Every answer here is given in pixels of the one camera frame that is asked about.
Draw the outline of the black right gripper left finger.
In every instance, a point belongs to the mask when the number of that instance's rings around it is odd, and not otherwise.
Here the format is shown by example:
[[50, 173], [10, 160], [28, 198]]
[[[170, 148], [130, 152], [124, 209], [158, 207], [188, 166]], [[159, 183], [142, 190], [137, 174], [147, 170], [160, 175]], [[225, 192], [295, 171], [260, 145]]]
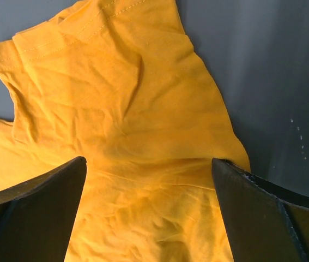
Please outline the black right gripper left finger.
[[64, 261], [86, 174], [76, 157], [0, 191], [0, 262]]

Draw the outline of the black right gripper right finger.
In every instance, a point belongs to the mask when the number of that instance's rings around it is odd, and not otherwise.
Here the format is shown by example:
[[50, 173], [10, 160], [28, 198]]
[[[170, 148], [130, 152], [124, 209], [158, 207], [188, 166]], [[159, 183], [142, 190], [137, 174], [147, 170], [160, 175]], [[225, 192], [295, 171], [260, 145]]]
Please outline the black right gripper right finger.
[[309, 261], [309, 197], [213, 159], [234, 261]]

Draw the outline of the orange t shirt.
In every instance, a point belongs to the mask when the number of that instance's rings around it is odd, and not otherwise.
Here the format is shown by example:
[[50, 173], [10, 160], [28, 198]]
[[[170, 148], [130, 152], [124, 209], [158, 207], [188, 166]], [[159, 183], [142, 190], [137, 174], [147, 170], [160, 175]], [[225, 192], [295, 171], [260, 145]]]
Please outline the orange t shirt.
[[87, 160], [66, 261], [233, 260], [211, 160], [250, 162], [175, 1], [78, 1], [0, 42], [0, 80], [0, 190]]

